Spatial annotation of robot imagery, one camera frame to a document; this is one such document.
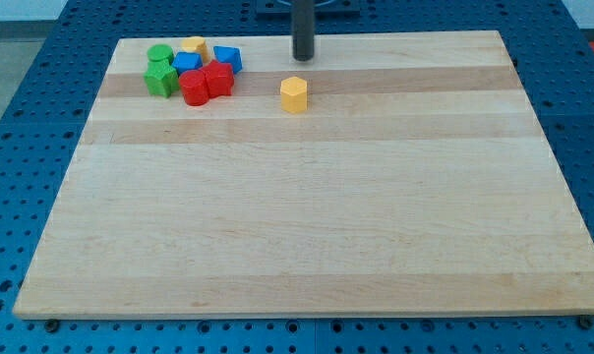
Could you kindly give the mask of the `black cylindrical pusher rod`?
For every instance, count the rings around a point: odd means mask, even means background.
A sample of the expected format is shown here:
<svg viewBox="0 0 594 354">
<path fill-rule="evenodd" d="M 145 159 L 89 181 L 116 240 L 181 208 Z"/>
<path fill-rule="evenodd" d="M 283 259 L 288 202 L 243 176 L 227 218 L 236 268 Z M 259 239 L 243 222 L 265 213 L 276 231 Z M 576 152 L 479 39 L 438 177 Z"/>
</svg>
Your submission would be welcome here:
<svg viewBox="0 0 594 354">
<path fill-rule="evenodd" d="M 292 56 L 306 62 L 315 55 L 315 1 L 293 0 L 291 4 Z"/>
</svg>

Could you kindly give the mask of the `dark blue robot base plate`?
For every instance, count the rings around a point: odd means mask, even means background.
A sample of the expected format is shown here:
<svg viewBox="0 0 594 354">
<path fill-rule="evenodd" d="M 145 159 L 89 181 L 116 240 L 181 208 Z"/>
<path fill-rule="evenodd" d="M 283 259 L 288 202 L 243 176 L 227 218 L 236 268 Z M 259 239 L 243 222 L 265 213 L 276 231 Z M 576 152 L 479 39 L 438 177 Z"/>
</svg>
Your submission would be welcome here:
<svg viewBox="0 0 594 354">
<path fill-rule="evenodd" d="M 257 19 L 289 18 L 292 2 L 289 0 L 254 0 L 252 7 Z M 359 0 L 315 0 L 316 15 L 357 16 L 361 11 Z"/>
</svg>

